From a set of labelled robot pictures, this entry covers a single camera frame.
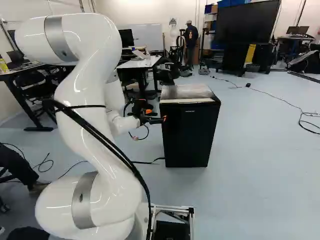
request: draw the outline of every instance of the desk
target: desk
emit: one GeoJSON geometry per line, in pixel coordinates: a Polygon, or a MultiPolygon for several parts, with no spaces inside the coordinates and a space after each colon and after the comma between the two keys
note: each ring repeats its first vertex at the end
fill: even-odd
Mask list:
{"type": "Polygon", "coordinates": [[[151,64],[147,64],[147,60],[130,60],[127,61],[121,65],[119,65],[116,69],[117,71],[125,71],[132,69],[136,75],[137,75],[137,81],[139,84],[139,90],[140,90],[140,95],[141,98],[147,99],[146,98],[146,85],[144,82],[144,74],[148,69],[153,70],[153,81],[154,81],[154,89],[158,93],[158,83],[155,78],[155,75],[157,74],[157,65],[156,63],[162,58],[161,56],[151,56],[151,64]]]}
{"type": "Polygon", "coordinates": [[[314,40],[314,38],[313,37],[304,37],[304,36],[301,36],[301,37],[280,36],[280,37],[278,37],[278,40],[283,41],[283,42],[284,41],[293,41],[293,46],[292,46],[292,49],[291,49],[289,56],[294,57],[296,48],[299,46],[299,42],[302,42],[302,41],[310,41],[311,42],[314,40]]]}
{"type": "Polygon", "coordinates": [[[29,116],[29,118],[33,121],[34,125],[36,127],[27,127],[24,130],[25,131],[42,131],[42,132],[51,132],[53,130],[52,127],[45,127],[43,126],[39,119],[36,117],[36,115],[33,113],[29,105],[26,103],[26,100],[24,96],[21,94],[19,88],[14,84],[15,78],[21,74],[25,73],[27,71],[35,71],[39,69],[45,69],[46,64],[35,62],[28,64],[26,66],[22,65],[21,67],[17,67],[14,69],[11,69],[9,72],[0,73],[0,82],[4,82],[14,98],[17,100],[17,102],[20,104],[22,109],[25,111],[25,113],[29,116]]]}
{"type": "Polygon", "coordinates": [[[314,38],[313,37],[290,37],[290,36],[279,36],[278,37],[279,40],[281,39],[288,39],[288,40],[300,40],[300,41],[313,41],[314,38]]]}

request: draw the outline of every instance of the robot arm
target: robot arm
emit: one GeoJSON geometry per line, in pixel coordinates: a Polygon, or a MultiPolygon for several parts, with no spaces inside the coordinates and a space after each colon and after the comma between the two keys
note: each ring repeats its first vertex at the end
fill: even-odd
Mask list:
{"type": "MultiPolygon", "coordinates": [[[[134,117],[119,115],[124,104],[119,79],[105,83],[122,51],[120,34],[109,18],[96,13],[32,18],[15,32],[15,39],[25,55],[39,62],[76,64],[58,86],[54,99],[69,107],[110,107],[113,111],[109,114],[102,107],[74,111],[112,142],[113,134],[140,125],[134,117]]],[[[57,112],[56,119],[64,142],[97,172],[66,176],[51,183],[36,203],[38,223],[64,239],[125,239],[142,201],[139,181],[109,149],[63,112],[57,112]]]]}

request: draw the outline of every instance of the man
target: man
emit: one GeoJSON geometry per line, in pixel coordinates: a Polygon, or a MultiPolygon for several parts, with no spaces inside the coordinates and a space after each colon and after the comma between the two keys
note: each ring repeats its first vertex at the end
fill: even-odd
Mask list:
{"type": "Polygon", "coordinates": [[[192,25],[191,20],[186,21],[187,28],[184,33],[184,38],[186,41],[186,57],[188,59],[187,65],[190,69],[193,68],[193,59],[195,54],[195,46],[197,39],[199,37],[198,30],[192,25]]]}
{"type": "Polygon", "coordinates": [[[48,184],[38,182],[39,175],[16,151],[0,143],[0,168],[6,168],[27,186],[30,193],[40,193],[48,184]]]}

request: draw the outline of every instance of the white wall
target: white wall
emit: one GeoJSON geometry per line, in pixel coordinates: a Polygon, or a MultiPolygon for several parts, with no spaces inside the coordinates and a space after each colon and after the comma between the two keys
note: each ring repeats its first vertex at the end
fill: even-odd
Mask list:
{"type": "Polygon", "coordinates": [[[177,19],[177,27],[180,29],[185,29],[185,23],[191,20],[201,33],[206,0],[95,0],[95,4],[97,11],[106,15],[117,26],[161,23],[168,49],[171,41],[170,19],[177,19]]]}
{"type": "MultiPolygon", "coordinates": [[[[52,0],[50,3],[47,0],[0,0],[0,15],[8,21],[5,25],[7,30],[15,30],[22,21],[34,17],[80,12],[78,0],[52,0]]],[[[6,62],[11,61],[6,52],[12,50],[8,39],[0,29],[0,54],[6,62]]],[[[7,86],[0,82],[0,123],[20,111],[22,109],[16,99],[7,86]]]]}
{"type": "Polygon", "coordinates": [[[307,0],[299,26],[310,26],[308,34],[315,36],[320,27],[320,0],[307,0]]]}

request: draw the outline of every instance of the computer monitor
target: computer monitor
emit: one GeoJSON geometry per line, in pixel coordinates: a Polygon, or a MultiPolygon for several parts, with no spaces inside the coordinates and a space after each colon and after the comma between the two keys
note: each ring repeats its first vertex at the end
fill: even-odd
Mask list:
{"type": "Polygon", "coordinates": [[[309,26],[299,26],[298,34],[305,35],[309,30],[309,26]]]}
{"type": "Polygon", "coordinates": [[[122,29],[119,30],[120,36],[121,36],[121,41],[122,41],[122,47],[131,47],[135,45],[134,42],[134,36],[132,34],[131,29],[122,29]]]}
{"type": "Polygon", "coordinates": [[[299,28],[297,26],[290,26],[286,31],[286,34],[298,34],[299,28]]]}
{"type": "Polygon", "coordinates": [[[214,41],[219,44],[267,44],[280,3],[280,0],[268,0],[219,8],[214,41]]]}
{"type": "Polygon", "coordinates": [[[309,30],[309,26],[290,26],[286,31],[286,34],[299,34],[305,35],[309,30]]]}

